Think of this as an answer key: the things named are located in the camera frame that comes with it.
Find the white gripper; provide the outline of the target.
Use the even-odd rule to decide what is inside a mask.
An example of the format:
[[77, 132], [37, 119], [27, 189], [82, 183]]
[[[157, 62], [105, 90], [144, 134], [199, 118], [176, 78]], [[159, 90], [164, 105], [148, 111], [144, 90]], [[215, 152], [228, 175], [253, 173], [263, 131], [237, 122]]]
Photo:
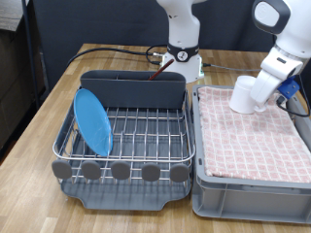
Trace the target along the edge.
[[255, 110], [263, 112], [265, 103], [288, 77], [296, 75], [303, 67], [303, 59], [273, 47], [260, 65], [260, 72], [250, 96], [256, 102]]

